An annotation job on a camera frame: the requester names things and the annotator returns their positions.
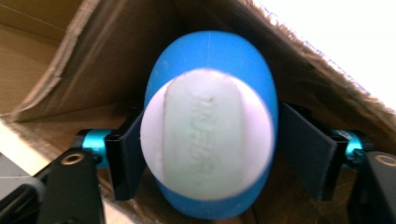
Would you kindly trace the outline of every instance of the cardboard box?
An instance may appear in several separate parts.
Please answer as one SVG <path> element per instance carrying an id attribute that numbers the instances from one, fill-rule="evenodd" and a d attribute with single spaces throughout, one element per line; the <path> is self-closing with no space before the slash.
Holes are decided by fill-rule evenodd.
<path id="1" fill-rule="evenodd" d="M 26 26 L 14 27 L 23 30 Z M 394 112 L 367 95 L 254 0 L 83 1 L 46 72 L 6 117 L 7 124 L 53 160 L 69 148 L 79 130 L 118 128 L 131 108 L 141 108 L 150 70 L 160 53 L 181 35 L 199 30 L 223 30 L 245 37 L 269 63 L 279 101 L 311 109 L 329 128 L 360 130 L 378 150 L 396 154 Z M 47 34 L 45 29 L 35 33 L 59 36 Z M 21 36 L 27 38 L 27 46 L 36 38 Z M 43 46 L 38 48 L 53 49 L 57 42 Z M 9 90 L 30 88 L 13 85 Z M 106 172 L 100 178 L 104 197 L 113 202 Z M 276 153 L 260 199 L 240 217 L 212 222 L 346 223 L 345 206 L 354 178 L 353 172 L 343 172 L 334 199 L 313 202 L 282 155 Z M 113 203 L 137 223 L 209 222 L 176 212 L 149 170 L 135 199 Z"/>

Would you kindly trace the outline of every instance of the brown cardboard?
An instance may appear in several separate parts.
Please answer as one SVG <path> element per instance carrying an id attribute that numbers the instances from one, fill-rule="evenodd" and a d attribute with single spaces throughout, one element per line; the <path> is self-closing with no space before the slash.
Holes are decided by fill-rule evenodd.
<path id="1" fill-rule="evenodd" d="M 174 39 L 224 30 L 251 41 L 273 72 L 280 101 L 305 106 L 330 128 L 367 133 L 396 154 L 396 118 L 254 1 L 83 1 L 49 69 L 9 124 L 54 159 L 84 128 L 117 128 L 141 102 L 150 69 Z M 111 187 L 101 174 L 103 194 Z M 343 172 L 331 202 L 313 202 L 277 153 L 260 199 L 241 217 L 214 223 L 347 223 L 355 174 Z M 136 222 L 200 223 L 174 211 L 147 171 L 136 198 L 116 203 Z"/>
<path id="2" fill-rule="evenodd" d="M 0 23 L 61 41 L 81 0 L 0 0 Z"/>
<path id="3" fill-rule="evenodd" d="M 0 114 L 21 103 L 47 70 L 58 46 L 57 41 L 0 24 Z"/>

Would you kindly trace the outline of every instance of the black metal part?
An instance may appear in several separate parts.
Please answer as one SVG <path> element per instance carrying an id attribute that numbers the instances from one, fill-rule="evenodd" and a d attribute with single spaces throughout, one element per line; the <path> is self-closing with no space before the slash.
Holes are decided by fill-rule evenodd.
<path id="1" fill-rule="evenodd" d="M 277 150 L 314 200 L 332 198 L 346 149 L 347 140 L 313 121 L 308 111 L 280 105 Z"/>
<path id="2" fill-rule="evenodd" d="M 366 153 L 348 203 L 351 223 L 396 223 L 396 157 Z"/>
<path id="3" fill-rule="evenodd" d="M 105 223 L 90 152 L 71 148 L 52 162 L 37 223 Z"/>
<path id="4" fill-rule="evenodd" d="M 17 218 L 26 217 L 27 210 L 38 204 L 38 195 L 35 188 L 22 184 L 13 190 L 6 198 L 0 201 L 0 224 L 20 223 Z M 36 217 L 30 217 L 30 223 Z"/>
<path id="5" fill-rule="evenodd" d="M 105 138 L 107 160 L 111 173 L 115 199 L 130 200 L 134 197 L 146 168 L 140 146 L 140 125 L 143 113 L 129 117 L 119 129 Z"/>

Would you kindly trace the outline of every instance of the blue metal fitting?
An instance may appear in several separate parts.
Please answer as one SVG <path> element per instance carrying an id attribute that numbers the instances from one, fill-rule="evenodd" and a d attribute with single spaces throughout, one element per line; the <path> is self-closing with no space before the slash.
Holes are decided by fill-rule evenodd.
<path id="1" fill-rule="evenodd" d="M 361 163 L 365 154 L 361 139 L 352 131 L 332 130 L 333 133 L 341 135 L 348 140 L 346 146 L 346 168 L 354 169 Z"/>
<path id="2" fill-rule="evenodd" d="M 108 167 L 105 137 L 111 132 L 113 132 L 112 129 L 89 130 L 82 142 L 82 149 L 88 150 L 101 158 L 101 162 L 96 165 L 97 168 Z"/>

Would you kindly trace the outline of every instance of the cardboard flap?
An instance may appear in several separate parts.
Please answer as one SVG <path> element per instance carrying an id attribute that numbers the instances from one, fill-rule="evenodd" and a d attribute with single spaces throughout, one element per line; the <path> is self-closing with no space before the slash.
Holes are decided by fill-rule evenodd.
<path id="1" fill-rule="evenodd" d="M 84 1 L 46 74 L 13 119 L 142 98 L 151 66 L 181 34 L 171 1 Z"/>
<path id="2" fill-rule="evenodd" d="M 0 1 L 0 23 L 6 26 L 61 41 L 65 29 L 82 0 Z"/>

